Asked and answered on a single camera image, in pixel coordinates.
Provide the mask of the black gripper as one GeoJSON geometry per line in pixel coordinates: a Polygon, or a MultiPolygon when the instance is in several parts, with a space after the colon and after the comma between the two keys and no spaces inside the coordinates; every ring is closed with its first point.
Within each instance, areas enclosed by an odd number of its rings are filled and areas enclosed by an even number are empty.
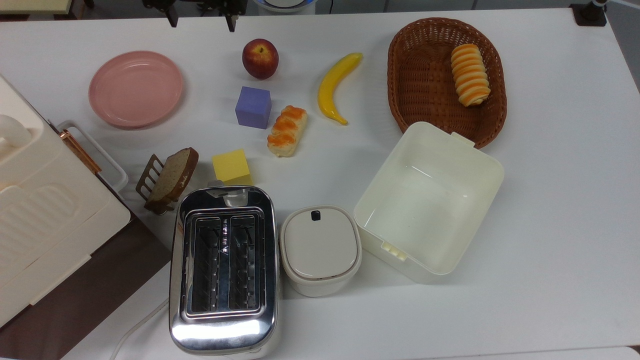
{"type": "MultiPolygon", "coordinates": [[[[174,7],[175,0],[142,0],[142,5],[146,9],[156,9],[163,13],[172,28],[178,26],[178,13],[174,7]]],[[[184,0],[183,2],[194,3],[197,9],[208,12],[219,10],[224,16],[230,32],[235,32],[236,23],[239,16],[243,16],[247,11],[247,0],[184,0]]]]}

